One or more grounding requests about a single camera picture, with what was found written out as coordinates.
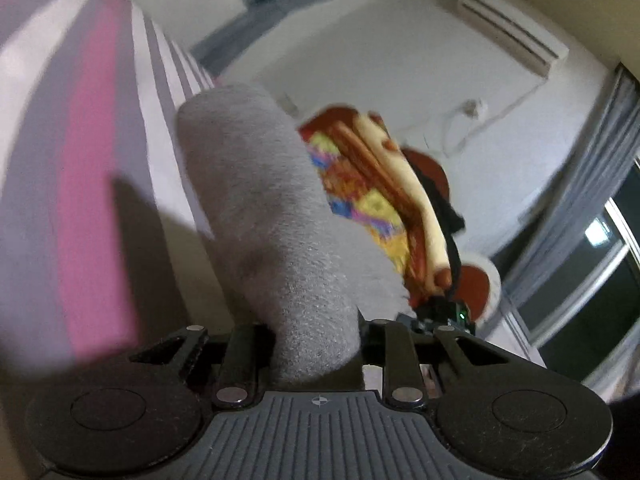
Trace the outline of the grey pants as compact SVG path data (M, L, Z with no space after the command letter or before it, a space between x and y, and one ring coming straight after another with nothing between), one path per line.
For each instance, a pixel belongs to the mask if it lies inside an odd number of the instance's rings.
M332 212L292 119L232 84L184 102L176 136L234 314L276 337L274 385L360 388L360 321L407 312L408 294L367 230Z

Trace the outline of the red wooden headboard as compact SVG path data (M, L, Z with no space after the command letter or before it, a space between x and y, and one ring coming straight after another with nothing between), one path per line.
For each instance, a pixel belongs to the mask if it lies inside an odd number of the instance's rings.
M479 330L498 308L501 278L495 265L475 252L459 252L454 236L465 230L461 214L450 204L450 189L445 170L427 154L402 148L402 154L421 182L430 199L447 243L454 277L453 300L463 301L471 311L471 320Z

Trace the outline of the cream brown blanket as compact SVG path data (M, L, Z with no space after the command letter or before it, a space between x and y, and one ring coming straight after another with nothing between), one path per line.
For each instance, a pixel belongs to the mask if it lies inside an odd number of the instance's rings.
M447 242L434 207L405 155L370 116L336 122L329 137L397 211L405 226L409 259L405 282L413 295L442 296L451 288Z

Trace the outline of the black garment on pile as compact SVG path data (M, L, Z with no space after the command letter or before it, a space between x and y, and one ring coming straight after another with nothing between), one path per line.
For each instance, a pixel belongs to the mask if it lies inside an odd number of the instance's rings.
M450 285L444 286L444 296L448 300L453 300L456 294L461 275L462 263L460 254L454 241L454 234L461 231L465 227L463 218L454 208L451 207L445 195L442 195L437 181L430 178L427 174L418 168L416 169L416 176L426 192L428 199L430 200L434 213L437 218L442 235L446 242L446 252L450 265Z

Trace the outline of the colourful folded quilt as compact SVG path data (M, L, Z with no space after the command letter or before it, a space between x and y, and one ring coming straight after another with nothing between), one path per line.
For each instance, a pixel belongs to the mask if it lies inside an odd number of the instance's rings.
M334 214L364 226L378 247L392 260L405 282L409 259L405 226L394 207L378 192L341 152L328 135L336 122L352 123L357 111L349 106L330 106L299 128L311 161L316 167ZM410 307L416 308L427 298L413 295L408 289Z

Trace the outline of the striped pink bed sheet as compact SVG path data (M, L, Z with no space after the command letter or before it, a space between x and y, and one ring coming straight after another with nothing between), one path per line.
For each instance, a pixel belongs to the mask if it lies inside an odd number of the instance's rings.
M213 84L130 0L1 0L1 365L232 321L175 133Z

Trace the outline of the white air conditioner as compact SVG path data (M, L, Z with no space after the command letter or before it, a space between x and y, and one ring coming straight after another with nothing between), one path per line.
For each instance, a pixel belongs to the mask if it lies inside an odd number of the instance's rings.
M538 76L549 78L570 49L548 29L506 0L458 0L465 21Z

